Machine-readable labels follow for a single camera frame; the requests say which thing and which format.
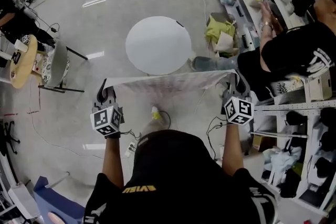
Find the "chair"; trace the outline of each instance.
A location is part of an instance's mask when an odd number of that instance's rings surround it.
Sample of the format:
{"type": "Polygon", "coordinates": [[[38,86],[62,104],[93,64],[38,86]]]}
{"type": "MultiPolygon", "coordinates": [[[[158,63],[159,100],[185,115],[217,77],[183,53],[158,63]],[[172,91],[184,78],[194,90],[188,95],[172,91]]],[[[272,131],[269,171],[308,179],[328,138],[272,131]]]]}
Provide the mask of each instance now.
{"type": "Polygon", "coordinates": [[[34,197],[45,224],[81,224],[85,208],[58,194],[52,188],[70,175],[69,172],[53,184],[40,176],[35,187],[34,197]]]}
{"type": "Polygon", "coordinates": [[[88,60],[88,58],[64,46],[60,41],[57,41],[54,45],[51,46],[54,47],[54,50],[50,51],[43,59],[43,85],[38,87],[41,89],[61,93],[65,93],[65,91],[84,92],[83,90],[64,88],[62,84],[63,78],[69,69],[68,50],[85,60],[88,60]]]}

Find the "cardboard box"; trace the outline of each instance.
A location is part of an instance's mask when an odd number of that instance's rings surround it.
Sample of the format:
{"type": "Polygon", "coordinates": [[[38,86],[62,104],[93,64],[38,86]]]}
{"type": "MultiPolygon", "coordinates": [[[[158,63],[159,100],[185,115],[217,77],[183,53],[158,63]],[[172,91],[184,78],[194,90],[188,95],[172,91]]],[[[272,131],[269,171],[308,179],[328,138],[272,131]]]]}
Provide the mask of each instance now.
{"type": "Polygon", "coordinates": [[[254,135],[252,147],[258,152],[263,152],[269,148],[272,148],[277,144],[277,139],[275,137],[268,137],[262,135],[254,135]]]}

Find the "person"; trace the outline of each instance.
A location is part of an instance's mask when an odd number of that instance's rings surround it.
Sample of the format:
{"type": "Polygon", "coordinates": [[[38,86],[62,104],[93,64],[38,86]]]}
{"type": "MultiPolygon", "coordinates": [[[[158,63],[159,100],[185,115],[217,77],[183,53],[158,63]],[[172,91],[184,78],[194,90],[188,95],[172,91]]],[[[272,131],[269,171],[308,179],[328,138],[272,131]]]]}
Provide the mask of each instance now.
{"type": "Polygon", "coordinates": [[[274,196],[244,169],[237,125],[227,126],[221,168],[200,138],[167,129],[155,106],[152,117],[126,184],[119,138],[107,138],[102,173],[85,208],[85,224],[208,223],[223,218],[236,223],[273,222],[274,196]]]}
{"type": "Polygon", "coordinates": [[[15,7],[12,0],[0,0],[0,30],[12,44],[22,36],[33,34],[44,44],[49,44],[53,37],[35,24],[22,10],[15,7]]]}
{"type": "Polygon", "coordinates": [[[191,67],[195,71],[240,70],[259,100],[272,97],[270,82],[290,74],[314,79],[336,62],[336,3],[316,0],[314,11],[314,23],[281,32],[269,6],[262,3],[260,47],[228,59],[197,56],[191,67]]]}

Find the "wooden table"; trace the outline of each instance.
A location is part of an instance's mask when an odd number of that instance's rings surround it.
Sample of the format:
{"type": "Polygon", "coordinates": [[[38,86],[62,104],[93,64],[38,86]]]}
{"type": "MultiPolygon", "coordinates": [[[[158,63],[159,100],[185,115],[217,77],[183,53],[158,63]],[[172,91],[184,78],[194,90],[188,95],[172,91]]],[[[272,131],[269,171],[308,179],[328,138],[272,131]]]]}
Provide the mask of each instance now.
{"type": "Polygon", "coordinates": [[[12,60],[10,63],[10,74],[14,71],[16,77],[12,78],[11,83],[14,88],[20,89],[27,82],[29,75],[33,71],[33,66],[37,54],[37,39],[35,36],[30,35],[30,42],[27,44],[28,50],[26,52],[16,50],[15,52],[20,52],[21,57],[17,64],[12,60]]]}

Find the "gray floor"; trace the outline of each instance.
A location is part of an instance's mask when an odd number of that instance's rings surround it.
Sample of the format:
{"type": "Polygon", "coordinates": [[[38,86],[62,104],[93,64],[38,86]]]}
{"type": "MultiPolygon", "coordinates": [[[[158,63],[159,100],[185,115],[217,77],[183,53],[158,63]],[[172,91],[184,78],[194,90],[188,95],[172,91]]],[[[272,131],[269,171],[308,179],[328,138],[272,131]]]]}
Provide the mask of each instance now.
{"type": "MultiPolygon", "coordinates": [[[[97,174],[102,168],[103,150],[86,150],[84,145],[104,144],[90,124],[92,100],[97,88],[106,77],[136,77],[145,74],[135,68],[125,52],[125,39],[141,19],[150,16],[167,16],[179,21],[189,32],[192,47],[198,55],[207,56],[204,39],[203,0],[107,0],[104,3],[82,8],[91,0],[37,0],[32,4],[39,16],[49,24],[60,24],[60,40],[68,47],[84,55],[104,51],[104,57],[83,61],[72,54],[67,87],[84,89],[85,93],[65,94],[39,90],[35,78],[31,78],[22,89],[1,84],[1,107],[5,120],[15,121],[14,135],[21,140],[16,146],[18,155],[12,155],[19,179],[28,179],[35,184],[39,176],[56,180],[65,171],[71,176],[55,190],[60,194],[85,205],[92,192],[97,174]]],[[[206,0],[207,14],[219,12],[218,0],[206,0]]],[[[41,23],[43,29],[48,27],[41,23]]],[[[185,64],[177,72],[191,72],[185,64]]],[[[200,137],[209,150],[205,132],[210,121],[220,116],[221,101],[211,88],[176,95],[165,100],[151,100],[137,95],[117,93],[118,102],[124,107],[126,124],[122,131],[138,134],[151,119],[151,103],[158,102],[172,118],[172,129],[188,132],[200,137]]],[[[224,143],[225,129],[211,133],[212,143],[219,156],[219,145],[224,143]]],[[[133,156],[126,158],[124,152],[133,141],[130,135],[121,138],[121,155],[124,179],[132,174],[133,156]]],[[[298,208],[291,207],[293,217],[285,223],[299,223],[310,218],[308,214],[297,214],[298,208]]]]}

